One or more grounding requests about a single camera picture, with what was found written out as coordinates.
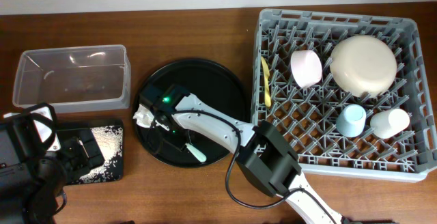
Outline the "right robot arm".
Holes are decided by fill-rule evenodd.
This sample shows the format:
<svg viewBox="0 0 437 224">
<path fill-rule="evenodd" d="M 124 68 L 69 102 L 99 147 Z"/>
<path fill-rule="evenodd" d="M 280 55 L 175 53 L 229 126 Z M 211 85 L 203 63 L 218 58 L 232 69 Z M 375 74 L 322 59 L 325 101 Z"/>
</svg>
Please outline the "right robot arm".
<svg viewBox="0 0 437 224">
<path fill-rule="evenodd" d="M 348 222 L 313 190 L 297 152 L 271 123 L 254 125 L 232 118 L 178 85 L 165 91 L 146 85 L 139 92 L 139 106 L 152 116 L 152 125 L 169 132 L 197 132 L 232 153 L 229 169 L 239 166 L 257 190 L 278 197 L 269 208 L 287 203 L 306 223 Z"/>
</svg>

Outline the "beige bowl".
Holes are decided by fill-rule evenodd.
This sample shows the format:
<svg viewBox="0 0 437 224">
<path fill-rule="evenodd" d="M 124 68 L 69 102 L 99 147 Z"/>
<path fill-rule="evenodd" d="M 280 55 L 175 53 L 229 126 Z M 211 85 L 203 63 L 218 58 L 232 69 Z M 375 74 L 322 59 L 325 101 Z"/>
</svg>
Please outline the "beige bowl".
<svg viewBox="0 0 437 224">
<path fill-rule="evenodd" d="M 353 36 L 333 49 L 329 65 L 336 84 L 345 92 L 372 98 L 389 89 L 395 80 L 397 62 L 392 50 L 372 36 Z"/>
</svg>

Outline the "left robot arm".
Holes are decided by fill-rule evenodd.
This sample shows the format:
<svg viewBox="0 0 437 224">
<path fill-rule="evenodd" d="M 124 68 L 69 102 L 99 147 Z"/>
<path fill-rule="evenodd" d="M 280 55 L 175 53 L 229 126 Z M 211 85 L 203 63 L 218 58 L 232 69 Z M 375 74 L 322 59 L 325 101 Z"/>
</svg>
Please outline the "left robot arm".
<svg viewBox="0 0 437 224">
<path fill-rule="evenodd" d="M 40 103 L 1 121 L 1 222 L 54 223 L 64 186 L 104 164 L 88 128 L 69 131 Z"/>
</svg>

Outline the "white cup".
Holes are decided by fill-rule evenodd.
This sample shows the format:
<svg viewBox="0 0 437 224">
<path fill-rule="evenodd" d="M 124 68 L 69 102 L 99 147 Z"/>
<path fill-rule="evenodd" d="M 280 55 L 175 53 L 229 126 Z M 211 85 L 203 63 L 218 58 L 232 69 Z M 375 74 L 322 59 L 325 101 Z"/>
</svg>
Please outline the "white cup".
<svg viewBox="0 0 437 224">
<path fill-rule="evenodd" d="M 402 109 L 390 109 L 375 114 L 370 126 L 375 136 L 388 139 L 405 130 L 410 123 L 409 115 Z"/>
</svg>

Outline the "yellow plastic knife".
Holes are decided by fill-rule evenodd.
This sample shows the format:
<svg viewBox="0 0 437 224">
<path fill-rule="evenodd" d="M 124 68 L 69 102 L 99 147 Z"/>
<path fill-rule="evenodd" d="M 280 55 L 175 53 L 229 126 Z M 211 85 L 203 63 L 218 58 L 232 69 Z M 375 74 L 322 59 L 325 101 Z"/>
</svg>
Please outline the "yellow plastic knife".
<svg viewBox="0 0 437 224">
<path fill-rule="evenodd" d="M 269 88 L 269 77 L 270 77 L 270 70 L 268 68 L 268 64 L 266 63 L 266 60 L 261 56 L 261 63 L 262 63 L 262 71 L 263 71 L 263 77 L 264 77 L 264 103 L 266 107 L 269 109 L 271 107 L 271 97 L 270 97 L 270 88 Z"/>
</svg>

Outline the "light blue cup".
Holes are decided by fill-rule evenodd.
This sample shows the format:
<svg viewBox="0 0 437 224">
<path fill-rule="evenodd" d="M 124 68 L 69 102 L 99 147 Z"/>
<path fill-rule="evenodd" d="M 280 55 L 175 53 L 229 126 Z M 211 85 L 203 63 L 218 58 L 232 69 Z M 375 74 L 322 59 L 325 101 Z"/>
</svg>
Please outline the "light blue cup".
<svg viewBox="0 0 437 224">
<path fill-rule="evenodd" d="M 357 104 L 350 104 L 336 119 L 336 127 L 339 133 L 345 137 L 357 137 L 364 130 L 365 120 L 366 111 L 364 108 Z"/>
</svg>

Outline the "pink cup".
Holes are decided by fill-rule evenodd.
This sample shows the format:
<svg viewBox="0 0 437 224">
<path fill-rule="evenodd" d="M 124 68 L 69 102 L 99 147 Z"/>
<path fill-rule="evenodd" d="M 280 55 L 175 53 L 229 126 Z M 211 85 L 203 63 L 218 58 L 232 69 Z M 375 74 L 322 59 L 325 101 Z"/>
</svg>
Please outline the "pink cup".
<svg viewBox="0 0 437 224">
<path fill-rule="evenodd" d="M 292 76 L 299 87 L 311 87 L 322 79 L 322 63 L 314 51 L 294 51 L 290 60 Z"/>
</svg>

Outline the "white tissue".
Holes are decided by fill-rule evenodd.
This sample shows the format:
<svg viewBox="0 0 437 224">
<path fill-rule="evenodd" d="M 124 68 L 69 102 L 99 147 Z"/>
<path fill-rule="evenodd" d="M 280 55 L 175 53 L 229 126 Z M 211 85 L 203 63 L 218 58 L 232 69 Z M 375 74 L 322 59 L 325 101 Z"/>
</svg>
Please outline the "white tissue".
<svg viewBox="0 0 437 224">
<path fill-rule="evenodd" d="M 150 128 L 154 120 L 154 115 L 149 109 L 140 104 L 132 118 L 136 125 L 142 128 Z"/>
</svg>

